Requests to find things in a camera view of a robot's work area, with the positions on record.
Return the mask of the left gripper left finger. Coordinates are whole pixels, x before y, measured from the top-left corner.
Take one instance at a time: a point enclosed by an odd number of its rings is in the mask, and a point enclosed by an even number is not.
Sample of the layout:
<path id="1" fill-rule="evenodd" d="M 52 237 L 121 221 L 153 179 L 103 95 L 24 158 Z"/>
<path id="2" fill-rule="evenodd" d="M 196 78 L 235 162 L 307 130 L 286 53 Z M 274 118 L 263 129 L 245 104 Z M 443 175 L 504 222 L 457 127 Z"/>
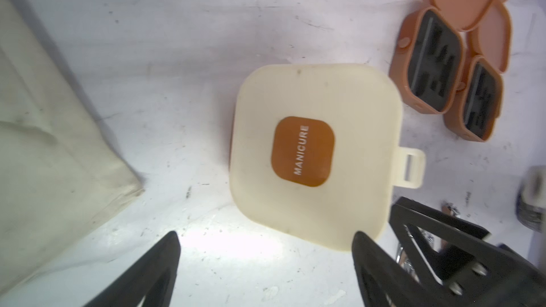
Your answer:
<path id="1" fill-rule="evenodd" d="M 169 306 L 181 255 L 170 231 L 87 306 Z"/>

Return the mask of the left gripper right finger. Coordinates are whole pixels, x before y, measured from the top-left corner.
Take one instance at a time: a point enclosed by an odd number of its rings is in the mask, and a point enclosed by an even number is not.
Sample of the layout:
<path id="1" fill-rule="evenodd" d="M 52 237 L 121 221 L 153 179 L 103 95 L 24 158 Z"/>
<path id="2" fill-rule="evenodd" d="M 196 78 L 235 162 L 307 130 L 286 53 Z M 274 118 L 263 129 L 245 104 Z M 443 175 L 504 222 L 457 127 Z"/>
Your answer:
<path id="1" fill-rule="evenodd" d="M 365 306 L 422 303 L 422 287 L 367 234 L 355 233 L 351 251 Z"/>

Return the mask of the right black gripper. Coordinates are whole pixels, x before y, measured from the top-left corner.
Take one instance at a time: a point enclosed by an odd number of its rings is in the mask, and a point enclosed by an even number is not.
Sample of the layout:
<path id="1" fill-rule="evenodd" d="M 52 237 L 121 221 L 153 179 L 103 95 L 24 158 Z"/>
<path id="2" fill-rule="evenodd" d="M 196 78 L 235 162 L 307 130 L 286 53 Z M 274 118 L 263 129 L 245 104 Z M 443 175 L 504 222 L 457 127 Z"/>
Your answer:
<path id="1" fill-rule="evenodd" d="M 544 306 L 545 275 L 488 230 L 408 198 L 390 226 L 420 284 L 448 306 Z"/>

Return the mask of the cream nail clipper case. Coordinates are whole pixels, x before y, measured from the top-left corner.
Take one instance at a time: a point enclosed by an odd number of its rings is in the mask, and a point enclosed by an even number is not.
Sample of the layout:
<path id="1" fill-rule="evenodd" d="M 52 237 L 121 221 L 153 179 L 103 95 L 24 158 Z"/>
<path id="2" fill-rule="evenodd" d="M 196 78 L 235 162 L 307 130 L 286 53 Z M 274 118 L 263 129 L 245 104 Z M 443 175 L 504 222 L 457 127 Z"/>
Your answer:
<path id="1" fill-rule="evenodd" d="M 230 192 L 250 220 L 348 251 L 388 223 L 394 188 L 417 189 L 426 156 L 400 146 L 403 102 L 364 64 L 268 65 L 242 84 Z"/>

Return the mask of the brown case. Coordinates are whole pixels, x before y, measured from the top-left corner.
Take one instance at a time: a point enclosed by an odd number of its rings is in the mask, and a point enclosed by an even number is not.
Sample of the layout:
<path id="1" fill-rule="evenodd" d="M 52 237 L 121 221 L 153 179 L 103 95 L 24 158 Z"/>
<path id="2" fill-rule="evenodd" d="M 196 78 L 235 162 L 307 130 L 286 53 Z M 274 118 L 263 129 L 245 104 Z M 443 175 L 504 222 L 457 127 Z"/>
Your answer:
<path id="1" fill-rule="evenodd" d="M 494 0 L 429 0 L 402 23 L 389 77 L 404 103 L 421 114 L 443 115 L 464 68 L 463 35 L 476 28 Z"/>
<path id="2" fill-rule="evenodd" d="M 512 21 L 507 0 L 494 0 L 476 28 L 466 34 L 464 70 L 445 126 L 470 142 L 486 142 L 501 114 L 502 75 L 510 60 Z"/>

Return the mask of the green beige glove on table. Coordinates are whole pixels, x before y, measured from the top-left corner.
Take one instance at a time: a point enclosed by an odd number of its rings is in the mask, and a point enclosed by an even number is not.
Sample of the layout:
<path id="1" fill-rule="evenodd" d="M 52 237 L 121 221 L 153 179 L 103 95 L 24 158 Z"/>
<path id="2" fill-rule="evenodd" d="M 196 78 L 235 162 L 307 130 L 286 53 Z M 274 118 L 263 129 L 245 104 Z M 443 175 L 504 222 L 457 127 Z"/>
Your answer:
<path id="1" fill-rule="evenodd" d="M 1 292 L 143 191 L 9 0 L 1 0 Z"/>

